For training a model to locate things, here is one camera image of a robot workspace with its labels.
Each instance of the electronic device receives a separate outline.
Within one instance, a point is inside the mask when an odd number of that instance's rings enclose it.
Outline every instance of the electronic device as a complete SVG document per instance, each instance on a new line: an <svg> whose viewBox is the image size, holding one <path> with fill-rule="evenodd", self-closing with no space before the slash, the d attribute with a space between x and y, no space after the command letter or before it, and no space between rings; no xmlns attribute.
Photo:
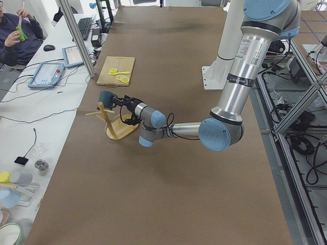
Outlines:
<svg viewBox="0 0 327 245"><path fill-rule="evenodd" d="M14 163L18 163L22 166L25 166L28 161L29 160L25 157L17 157L16 160L14 161Z"/></svg>
<svg viewBox="0 0 327 245"><path fill-rule="evenodd" d="M101 33L100 29L92 29L91 43L93 47L101 47Z"/></svg>
<svg viewBox="0 0 327 245"><path fill-rule="evenodd" d="M55 50L56 49L56 47L54 47L53 45L51 45L51 44L47 44L47 45L45 45L44 47L43 47L43 50L44 51L51 51L51 50Z"/></svg>
<svg viewBox="0 0 327 245"><path fill-rule="evenodd" d="M36 69L28 84L29 88L53 88L60 80L65 66L63 63L42 62Z"/></svg>
<svg viewBox="0 0 327 245"><path fill-rule="evenodd" d="M293 76L293 83L298 83L298 81L301 78L306 78L307 75L298 63L296 58L293 58L293 60L288 64L290 73Z"/></svg>
<svg viewBox="0 0 327 245"><path fill-rule="evenodd" d="M84 63L77 46L64 47L62 54L65 67L67 68L79 66Z"/></svg>
<svg viewBox="0 0 327 245"><path fill-rule="evenodd" d="M92 18L87 17L87 18L81 18L78 21L78 29L80 30L83 40L87 40L88 34L90 33L91 30L91 24L92 24Z"/></svg>

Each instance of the tablet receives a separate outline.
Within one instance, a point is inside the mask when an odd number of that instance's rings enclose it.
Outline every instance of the tablet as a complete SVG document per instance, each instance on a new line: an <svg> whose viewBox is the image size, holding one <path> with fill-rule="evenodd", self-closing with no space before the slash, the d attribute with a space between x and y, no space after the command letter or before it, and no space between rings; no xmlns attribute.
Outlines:
<svg viewBox="0 0 327 245"><path fill-rule="evenodd" d="M36 69L28 87L35 89L54 88L60 81L64 70L65 66L63 63L43 62Z"/></svg>
<svg viewBox="0 0 327 245"><path fill-rule="evenodd" d="M67 68L79 66L84 63L77 46L64 47L62 54L65 67Z"/></svg>

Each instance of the white column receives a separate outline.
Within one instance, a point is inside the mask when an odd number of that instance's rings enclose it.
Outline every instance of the white column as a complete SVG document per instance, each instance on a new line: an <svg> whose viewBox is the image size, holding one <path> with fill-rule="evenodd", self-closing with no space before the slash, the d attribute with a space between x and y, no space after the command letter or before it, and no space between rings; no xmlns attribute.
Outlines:
<svg viewBox="0 0 327 245"><path fill-rule="evenodd" d="M231 0L217 59L211 66L202 67L204 89L224 88L227 75L241 42L243 19L243 0Z"/></svg>

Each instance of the yellow lid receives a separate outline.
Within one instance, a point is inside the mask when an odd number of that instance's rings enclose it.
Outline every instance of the yellow lid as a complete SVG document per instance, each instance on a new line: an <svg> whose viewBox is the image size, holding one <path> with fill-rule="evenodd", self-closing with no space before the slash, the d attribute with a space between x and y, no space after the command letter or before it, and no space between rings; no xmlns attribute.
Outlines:
<svg viewBox="0 0 327 245"><path fill-rule="evenodd" d="M9 177L11 173L9 172L1 172L0 173L0 182L9 182Z"/></svg>

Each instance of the wooden cutting board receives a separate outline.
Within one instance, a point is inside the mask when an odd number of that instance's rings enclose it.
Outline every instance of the wooden cutting board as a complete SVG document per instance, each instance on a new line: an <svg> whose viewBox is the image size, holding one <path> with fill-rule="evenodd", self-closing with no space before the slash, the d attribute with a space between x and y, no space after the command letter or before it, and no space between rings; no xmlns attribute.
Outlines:
<svg viewBox="0 0 327 245"><path fill-rule="evenodd" d="M131 75L133 71L133 66L135 62L135 57L116 57L116 56L107 56L106 61L102 67L99 78L97 80L98 85L106 86L128 86L131 81ZM129 71L130 74L124 74L129 79L128 83L122 83L119 81L117 75L108 75L111 68L117 68L119 71Z"/></svg>

